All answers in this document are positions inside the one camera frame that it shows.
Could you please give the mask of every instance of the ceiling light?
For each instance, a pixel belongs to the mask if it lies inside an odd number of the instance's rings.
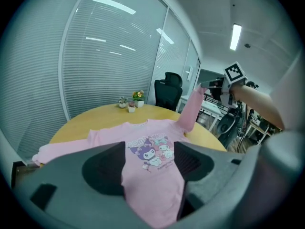
[[[240,25],[237,25],[237,24],[233,25],[233,34],[232,34],[232,41],[231,41],[230,49],[236,50],[241,31],[242,31],[242,27]]]
[[[95,2],[100,2],[100,3],[104,3],[113,7],[116,7],[118,9],[121,9],[125,12],[128,12],[130,14],[134,14],[136,11],[132,10],[131,8],[126,7],[125,5],[122,5],[118,2],[112,1],[112,0],[93,0]]]
[[[114,53],[114,54],[117,54],[117,55],[121,55],[120,53],[117,53],[117,52],[110,52],[110,53]]]
[[[120,47],[127,48],[127,49],[130,49],[130,50],[135,51],[135,49],[133,49],[133,48],[129,48],[129,47],[126,47],[126,46],[124,46],[124,45],[120,45]]]
[[[88,39],[88,40],[94,40],[94,41],[99,41],[99,42],[105,42],[105,41],[106,41],[106,40],[97,39],[97,38],[92,38],[92,37],[86,37],[86,39]]]
[[[170,44],[174,44],[174,42],[172,41],[172,39],[170,39],[168,37],[168,35],[166,35],[165,32],[163,32],[160,28],[157,29],[157,32],[159,32],[163,37],[164,39],[166,39]]]

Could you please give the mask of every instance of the fabric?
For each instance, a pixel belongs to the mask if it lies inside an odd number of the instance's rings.
[[[167,227],[177,220],[184,190],[184,179],[174,162],[173,143],[188,142],[183,134],[193,129],[204,92],[201,87],[193,91],[177,122],[148,119],[142,124],[126,122],[90,130],[87,139],[41,147],[33,161],[45,164],[65,154],[124,141],[122,186],[126,202],[151,227]]]

